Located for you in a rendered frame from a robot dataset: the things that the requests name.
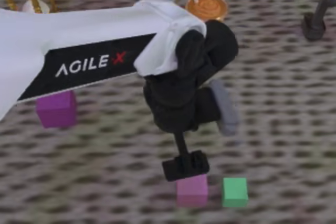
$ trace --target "white egg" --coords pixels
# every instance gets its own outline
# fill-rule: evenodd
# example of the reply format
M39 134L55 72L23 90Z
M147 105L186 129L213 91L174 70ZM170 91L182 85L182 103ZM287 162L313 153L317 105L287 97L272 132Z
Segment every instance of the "white egg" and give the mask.
M44 14L48 14L50 12L50 8L49 6L44 3L42 0L37 0L38 3L40 4L40 7L41 7L41 10L42 10L42 13ZM32 4L32 1L31 0L28 0L23 6L22 6L22 9L21 9L22 12L25 12L25 13L34 13L34 7L33 7L33 4Z

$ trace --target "block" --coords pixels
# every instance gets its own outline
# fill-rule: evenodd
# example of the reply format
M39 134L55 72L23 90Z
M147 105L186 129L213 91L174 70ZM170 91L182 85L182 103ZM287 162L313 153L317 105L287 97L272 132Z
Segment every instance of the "block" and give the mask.
M36 113L44 128L77 124L77 103L73 91L65 91L36 100Z
M206 174L176 181L178 207L204 207L208 201Z
M246 207L248 202L246 178L223 178L222 206Z

